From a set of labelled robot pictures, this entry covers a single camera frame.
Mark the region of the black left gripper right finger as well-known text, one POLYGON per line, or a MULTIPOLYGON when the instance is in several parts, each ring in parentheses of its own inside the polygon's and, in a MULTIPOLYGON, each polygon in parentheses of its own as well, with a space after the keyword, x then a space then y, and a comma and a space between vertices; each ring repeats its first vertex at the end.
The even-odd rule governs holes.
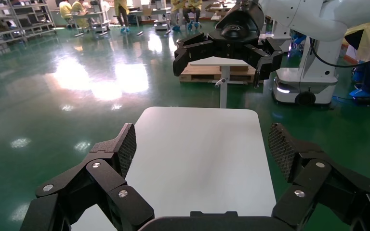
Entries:
POLYGON ((352 231, 370 231, 370 178, 330 158, 317 144, 294 138, 273 123, 269 151, 290 187, 272 217, 301 231, 317 205, 329 208, 352 231))

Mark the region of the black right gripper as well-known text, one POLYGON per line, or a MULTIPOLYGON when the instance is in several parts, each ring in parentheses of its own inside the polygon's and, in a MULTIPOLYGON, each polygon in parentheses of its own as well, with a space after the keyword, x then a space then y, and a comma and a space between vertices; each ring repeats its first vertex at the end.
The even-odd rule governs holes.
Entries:
POLYGON ((213 56, 242 59, 255 69, 254 87, 280 69, 283 51, 271 37, 258 45, 265 15, 258 2, 237 2, 206 36, 196 33, 177 42, 173 74, 178 77, 190 62, 213 56))

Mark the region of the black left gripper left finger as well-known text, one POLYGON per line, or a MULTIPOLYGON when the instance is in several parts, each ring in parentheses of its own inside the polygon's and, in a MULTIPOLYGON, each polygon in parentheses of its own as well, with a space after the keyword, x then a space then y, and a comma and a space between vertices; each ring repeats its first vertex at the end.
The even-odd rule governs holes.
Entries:
POLYGON ((137 231, 155 217, 151 205, 126 181, 137 148, 135 127, 97 143, 76 166, 41 184, 21 230, 69 231, 93 205, 119 231, 137 231))

